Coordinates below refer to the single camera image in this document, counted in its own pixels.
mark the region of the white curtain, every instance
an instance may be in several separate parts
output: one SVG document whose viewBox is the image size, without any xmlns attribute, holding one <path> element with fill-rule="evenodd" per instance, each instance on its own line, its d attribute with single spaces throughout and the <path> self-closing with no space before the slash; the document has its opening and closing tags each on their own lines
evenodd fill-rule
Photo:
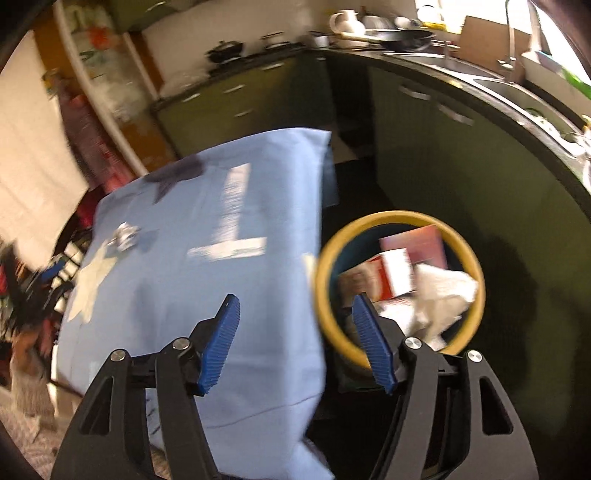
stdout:
<svg viewBox="0 0 591 480">
<path fill-rule="evenodd" d="M 50 102 L 33 32 L 0 73 L 0 237 L 43 268 L 88 188 Z"/>
</svg>

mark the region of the green object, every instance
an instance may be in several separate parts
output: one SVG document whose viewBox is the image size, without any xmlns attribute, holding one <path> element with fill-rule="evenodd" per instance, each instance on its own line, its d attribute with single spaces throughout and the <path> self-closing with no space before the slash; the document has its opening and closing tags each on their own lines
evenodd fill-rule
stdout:
<svg viewBox="0 0 591 480">
<path fill-rule="evenodd" d="M 577 77 L 574 73 L 568 71 L 564 67 L 562 67 L 562 74 L 564 78 L 579 92 L 581 92 L 585 97 L 591 99 L 591 86 L 587 85 L 584 81 L 582 81 L 579 77 Z"/>
<path fill-rule="evenodd" d="M 334 113 L 324 64 L 300 54 L 255 67 L 191 90 L 158 119 L 181 157 L 268 130 L 327 127 Z"/>
<path fill-rule="evenodd" d="M 140 31 L 176 12 L 164 0 L 109 0 L 118 33 Z"/>
<path fill-rule="evenodd" d="M 591 422 L 589 219 L 530 150 L 480 113 L 381 69 L 371 80 L 379 185 L 394 208 L 437 217 L 472 247 L 486 307 L 470 347 L 506 388 L 543 477 L 583 468 L 573 449 Z"/>
</svg>

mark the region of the frying pan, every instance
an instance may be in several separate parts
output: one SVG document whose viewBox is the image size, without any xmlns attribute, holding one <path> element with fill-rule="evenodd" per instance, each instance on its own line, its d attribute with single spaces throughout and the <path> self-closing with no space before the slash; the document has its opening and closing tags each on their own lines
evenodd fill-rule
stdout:
<svg viewBox="0 0 591 480">
<path fill-rule="evenodd" d="M 343 32 L 340 34 L 345 40 L 366 41 L 381 45 L 386 50 L 416 53 L 431 45 L 435 34 L 429 30 L 390 30 L 377 32 L 377 36 L 353 35 Z"/>
</svg>

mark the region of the white wall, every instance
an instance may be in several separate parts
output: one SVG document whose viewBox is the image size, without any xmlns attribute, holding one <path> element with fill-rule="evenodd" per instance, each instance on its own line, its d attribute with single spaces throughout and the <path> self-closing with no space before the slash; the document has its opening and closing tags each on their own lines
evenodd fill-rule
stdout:
<svg viewBox="0 0 591 480">
<path fill-rule="evenodd" d="M 313 29 L 327 0 L 210 0 L 170 15 L 144 30 L 164 80 L 192 67 L 212 67 L 206 52 L 220 40 L 245 43 L 243 54 L 263 47 L 261 36 L 284 31 L 291 41 Z"/>
</svg>

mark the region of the white tissue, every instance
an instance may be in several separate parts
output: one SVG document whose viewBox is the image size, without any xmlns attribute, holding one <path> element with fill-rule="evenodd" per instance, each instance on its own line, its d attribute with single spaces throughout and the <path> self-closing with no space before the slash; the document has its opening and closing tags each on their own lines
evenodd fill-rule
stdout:
<svg viewBox="0 0 591 480">
<path fill-rule="evenodd" d="M 447 342 L 437 335 L 432 338 L 430 342 L 427 342 L 427 345 L 430 346 L 431 350 L 434 352 L 438 352 L 439 350 L 443 350 L 445 347 L 447 347 Z"/>
<path fill-rule="evenodd" d="M 405 336 L 417 331 L 415 322 L 415 300 L 399 298 L 377 301 L 374 307 L 381 317 L 394 320 Z"/>
<path fill-rule="evenodd" d="M 417 321 L 427 325 L 424 340 L 435 342 L 476 298 L 478 282 L 465 272 L 415 266 Z"/>
</svg>

